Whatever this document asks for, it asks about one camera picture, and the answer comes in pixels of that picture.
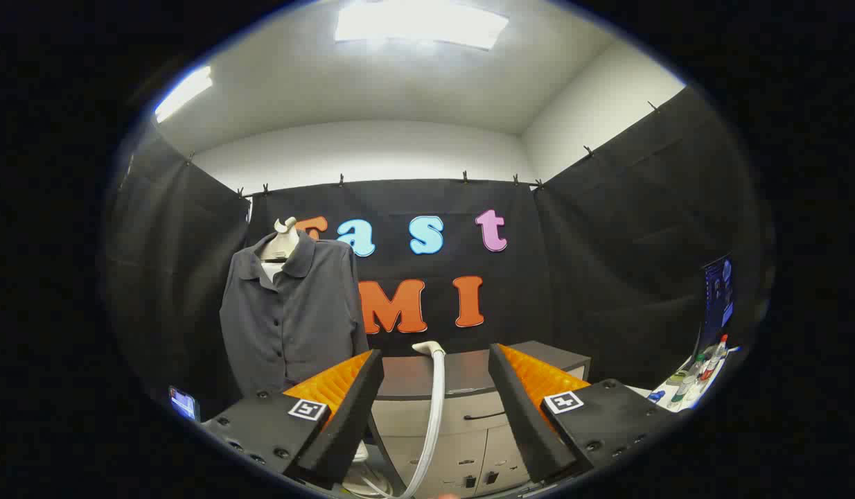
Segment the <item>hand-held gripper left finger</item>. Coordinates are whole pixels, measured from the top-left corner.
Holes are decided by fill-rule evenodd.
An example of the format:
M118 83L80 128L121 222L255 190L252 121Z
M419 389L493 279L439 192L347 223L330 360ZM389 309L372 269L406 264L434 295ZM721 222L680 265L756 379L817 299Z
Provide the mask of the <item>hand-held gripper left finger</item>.
M285 392L262 389L202 429L266 475L329 489L351 467L383 379L382 353L371 349Z

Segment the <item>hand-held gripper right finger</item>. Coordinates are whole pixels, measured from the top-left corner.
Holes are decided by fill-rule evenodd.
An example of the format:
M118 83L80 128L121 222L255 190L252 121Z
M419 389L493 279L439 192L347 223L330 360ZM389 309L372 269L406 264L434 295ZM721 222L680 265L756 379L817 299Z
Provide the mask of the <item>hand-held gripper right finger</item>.
M491 345L488 372L533 481L610 473L678 425L675 412L618 380L587 383L507 345Z

